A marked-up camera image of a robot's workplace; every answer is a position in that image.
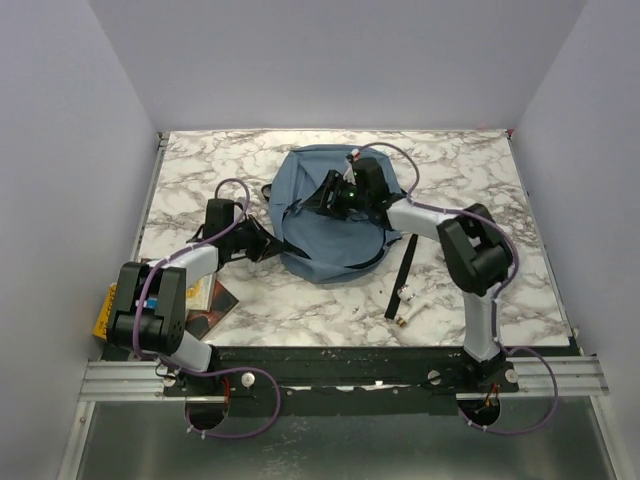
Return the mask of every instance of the screw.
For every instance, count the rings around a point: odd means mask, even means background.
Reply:
[[[249,388],[256,382],[256,377],[253,373],[247,372],[242,375],[242,377],[240,378],[240,382],[242,382],[242,385]]]
[[[506,372],[504,372],[504,378],[509,383],[518,383],[518,372],[516,372],[513,368],[510,368]]]
[[[438,372],[437,370],[431,370],[427,374],[427,380],[431,382],[431,385],[440,385],[440,382],[442,382],[442,379],[440,378],[440,372]]]
[[[162,384],[165,387],[173,387],[176,384],[177,380],[173,376],[164,377],[162,379]]]

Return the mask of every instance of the blue cloth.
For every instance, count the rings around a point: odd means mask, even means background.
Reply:
[[[293,253],[282,254],[282,263],[293,274],[312,283],[345,282],[375,269],[387,254],[390,243],[400,235],[373,225],[363,214],[347,220],[318,215],[293,207],[304,202],[322,185],[329,170],[344,173],[346,156],[353,145],[311,145],[289,152],[271,184],[269,217],[273,233],[303,250],[309,258]],[[383,153],[365,149],[360,158],[375,158],[392,193],[401,193],[400,185]],[[383,250],[380,260],[363,269],[349,268],[370,261]]]

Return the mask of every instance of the gray wall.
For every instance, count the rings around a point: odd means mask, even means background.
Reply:
[[[584,0],[90,0],[165,130],[513,127]]]
[[[0,14],[0,478],[54,478],[157,136],[86,0]]]
[[[640,473],[640,3],[591,0],[516,128],[569,320],[596,351]]]

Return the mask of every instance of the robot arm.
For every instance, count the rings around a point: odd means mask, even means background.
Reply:
[[[209,200],[202,226],[205,238],[232,224],[237,213],[235,206],[235,202],[226,199]],[[216,370],[219,364],[216,348],[200,342],[185,330],[187,288],[204,276],[215,275],[225,263],[235,260],[234,254],[243,252],[246,258],[258,262],[285,248],[249,216],[213,245],[194,248],[165,264],[153,278],[140,318],[139,341],[143,352],[159,355],[170,365],[195,372]],[[121,268],[107,325],[109,343],[133,350],[137,302],[155,263],[128,262]]]
[[[435,212],[389,191],[374,158],[353,162],[356,184],[330,171],[322,186],[302,206],[320,215],[346,219],[363,211],[382,228],[404,231],[439,242],[454,283],[462,290],[466,333],[464,350],[478,363],[500,353],[492,328],[492,294],[507,278],[513,262],[506,241],[486,222],[493,218],[484,205],[465,209],[471,215]]]

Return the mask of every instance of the marble tabletop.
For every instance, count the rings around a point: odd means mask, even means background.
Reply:
[[[421,172],[416,199],[441,206],[480,202],[509,233],[521,271],[504,292],[499,319],[507,345],[567,345],[567,326],[552,288],[543,252],[520,184],[506,134],[484,132],[388,132],[255,130],[171,134],[140,245],[140,257],[166,256],[183,246],[204,220],[207,200],[228,177],[251,190],[250,213],[270,228],[260,187],[270,183],[292,148],[311,144],[396,144]],[[386,151],[401,185],[414,172]],[[242,190],[223,187],[239,199]],[[436,242],[420,239],[408,283],[428,308],[405,328],[384,318],[408,241],[396,243],[372,273],[346,284],[313,285],[287,272],[279,258],[226,265],[219,280],[240,300],[205,338],[216,345],[439,346],[461,345],[462,296],[447,274]],[[407,307],[401,305],[399,313]]]

